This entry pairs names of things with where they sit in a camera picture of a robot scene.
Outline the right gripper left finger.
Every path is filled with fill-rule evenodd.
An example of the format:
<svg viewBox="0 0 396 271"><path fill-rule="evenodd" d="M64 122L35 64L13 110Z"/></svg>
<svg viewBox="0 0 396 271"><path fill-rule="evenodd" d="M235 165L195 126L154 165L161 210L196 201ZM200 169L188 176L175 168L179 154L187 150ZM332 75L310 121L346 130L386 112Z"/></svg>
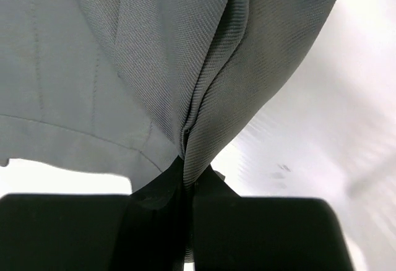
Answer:
<svg viewBox="0 0 396 271"><path fill-rule="evenodd" d="M130 195L8 194L2 270L182 270L183 165Z"/></svg>

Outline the grey pleated skirt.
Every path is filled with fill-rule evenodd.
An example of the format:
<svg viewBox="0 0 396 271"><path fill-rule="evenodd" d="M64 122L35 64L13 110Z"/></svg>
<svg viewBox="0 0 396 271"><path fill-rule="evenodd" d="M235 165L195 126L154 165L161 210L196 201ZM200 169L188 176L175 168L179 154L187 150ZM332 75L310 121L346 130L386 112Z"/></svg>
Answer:
<svg viewBox="0 0 396 271"><path fill-rule="evenodd" d="M336 0L1 0L1 163L191 185L286 83Z"/></svg>

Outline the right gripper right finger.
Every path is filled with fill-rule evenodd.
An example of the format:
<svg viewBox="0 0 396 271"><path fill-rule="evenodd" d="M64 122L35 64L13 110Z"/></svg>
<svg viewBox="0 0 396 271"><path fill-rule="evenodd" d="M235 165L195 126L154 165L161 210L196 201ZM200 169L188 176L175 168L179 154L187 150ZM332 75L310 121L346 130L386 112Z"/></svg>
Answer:
<svg viewBox="0 0 396 271"><path fill-rule="evenodd" d="M353 270L326 201L241 197L210 166L194 185L192 230L196 270Z"/></svg>

